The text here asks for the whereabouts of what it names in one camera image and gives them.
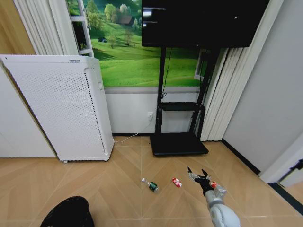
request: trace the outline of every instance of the perforated panel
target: perforated panel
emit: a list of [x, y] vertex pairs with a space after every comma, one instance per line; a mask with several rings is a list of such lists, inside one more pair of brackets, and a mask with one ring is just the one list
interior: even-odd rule
[[104, 156], [89, 78], [81, 64], [22, 63], [9, 70], [59, 158], [80, 160]]

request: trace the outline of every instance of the white air purifier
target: white air purifier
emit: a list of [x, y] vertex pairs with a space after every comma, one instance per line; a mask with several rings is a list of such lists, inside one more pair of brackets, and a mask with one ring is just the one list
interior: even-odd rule
[[0, 58], [60, 160], [109, 159], [114, 140], [97, 59], [53, 55]]

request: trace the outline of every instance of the bottle label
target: bottle label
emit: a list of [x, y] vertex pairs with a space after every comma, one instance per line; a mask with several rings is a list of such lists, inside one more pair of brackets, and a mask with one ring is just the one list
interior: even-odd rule
[[157, 188], [157, 185], [154, 182], [151, 182], [150, 189], [154, 192]]

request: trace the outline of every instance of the black trash bin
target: black trash bin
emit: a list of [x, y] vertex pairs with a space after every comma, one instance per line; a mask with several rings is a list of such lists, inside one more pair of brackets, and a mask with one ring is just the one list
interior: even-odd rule
[[55, 206], [40, 227], [94, 227], [89, 203], [81, 196], [73, 196]]

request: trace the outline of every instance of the wall outlet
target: wall outlet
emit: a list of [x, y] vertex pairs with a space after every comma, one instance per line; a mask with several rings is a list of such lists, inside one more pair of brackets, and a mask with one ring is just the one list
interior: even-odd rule
[[152, 120], [152, 116], [153, 116], [153, 111], [147, 112], [147, 118], [148, 118], [149, 121]]

